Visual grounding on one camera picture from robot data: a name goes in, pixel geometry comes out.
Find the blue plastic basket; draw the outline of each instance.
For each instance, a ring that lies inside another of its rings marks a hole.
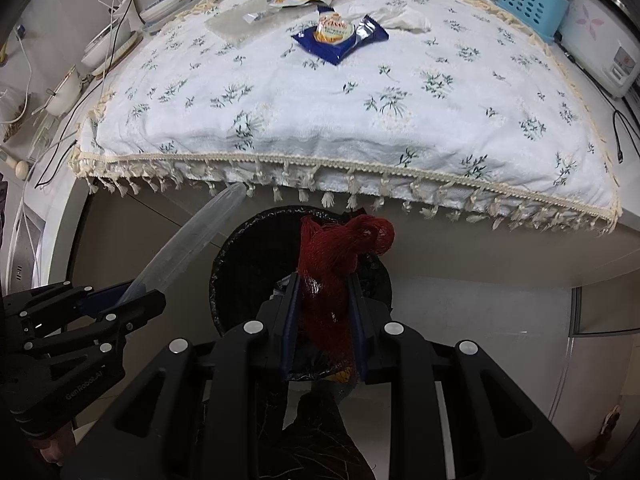
[[[496,0],[496,4],[529,25],[547,43],[553,42],[569,7],[567,0]]]

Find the dark trousers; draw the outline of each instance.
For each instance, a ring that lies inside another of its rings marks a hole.
[[[288,389],[288,383],[259,383],[256,388],[260,478],[374,480],[331,395],[303,395],[296,420],[282,428]]]

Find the rice cooker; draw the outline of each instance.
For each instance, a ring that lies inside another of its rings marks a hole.
[[[613,97],[640,73],[640,28],[620,0],[569,0],[562,46]]]

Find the metal rivet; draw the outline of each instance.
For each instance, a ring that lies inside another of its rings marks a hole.
[[[169,343],[169,350],[174,354],[184,352],[189,347],[189,343],[186,339],[178,338]]]
[[[248,334],[257,334],[258,332],[261,332],[263,328],[264,325],[257,319],[247,321],[244,324],[244,331]]]
[[[463,341],[458,345],[458,348],[460,348],[460,351],[466,355],[473,355],[478,352],[478,345],[473,341]]]
[[[385,332],[389,335],[400,335],[402,332],[404,332],[404,326],[402,326],[400,323],[392,321],[391,323],[387,323],[385,325]]]

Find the pink flower design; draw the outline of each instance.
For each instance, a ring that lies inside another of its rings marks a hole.
[[[586,25],[589,24],[589,34],[595,40],[596,39],[596,30],[593,28],[593,25],[604,25],[604,22],[599,18],[594,18],[593,20],[589,19],[589,13],[587,12],[587,7],[582,5],[582,12],[584,12],[584,18],[580,18],[579,20],[575,20],[575,23],[578,25]]]

